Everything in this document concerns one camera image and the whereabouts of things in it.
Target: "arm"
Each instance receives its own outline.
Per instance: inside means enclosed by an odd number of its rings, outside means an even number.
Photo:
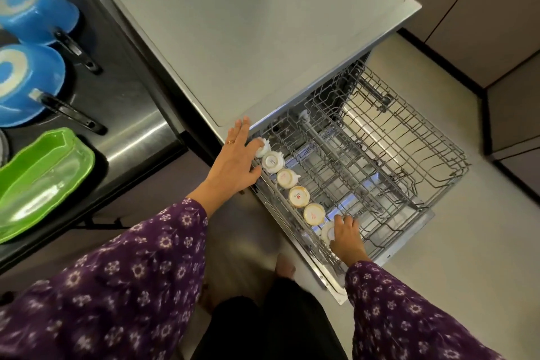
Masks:
[[[0,357],[168,359],[193,313],[205,268],[208,218],[252,185],[262,145],[237,122],[206,180],[0,310]]]
[[[351,217],[335,219],[336,253],[349,267],[353,358],[502,360],[452,316],[371,262]]]

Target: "upper dishwasher rack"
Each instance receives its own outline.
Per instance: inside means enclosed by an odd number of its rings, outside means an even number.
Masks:
[[[429,207],[469,166],[458,146],[362,61],[335,74],[256,135],[283,152],[286,168],[301,176],[298,185],[325,207],[325,222],[337,213],[358,219],[368,255],[378,263],[418,231]],[[320,239],[323,225],[307,225],[275,175],[263,172],[256,188],[321,280],[340,303],[345,301],[347,268]]]

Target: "gray floor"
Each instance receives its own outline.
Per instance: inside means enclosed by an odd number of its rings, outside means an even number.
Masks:
[[[378,46],[369,65],[460,145],[473,164],[435,206],[436,216],[385,269],[507,359],[540,358],[540,209],[482,158],[476,97],[400,36]],[[136,223],[185,196],[206,171],[199,159],[186,154],[105,208],[99,218],[119,216]],[[52,275],[114,232],[65,234],[0,277],[0,290],[21,289]],[[293,258],[298,282],[322,303],[350,353],[350,304],[336,304],[249,192],[235,195],[211,220],[207,275],[214,292],[221,298],[243,294],[260,300],[279,252]],[[207,323],[208,316],[196,311],[181,343],[186,358]]]

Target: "green dish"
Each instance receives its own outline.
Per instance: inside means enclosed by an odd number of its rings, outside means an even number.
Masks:
[[[0,168],[0,243],[41,221],[91,172],[96,156],[69,128],[47,131]]]

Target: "purple sleeve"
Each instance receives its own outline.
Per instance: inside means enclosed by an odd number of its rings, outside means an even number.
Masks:
[[[452,316],[373,262],[352,265],[346,288],[354,307],[355,360],[503,360]]]
[[[169,359],[193,313],[208,219],[185,199],[0,310],[0,357]]]

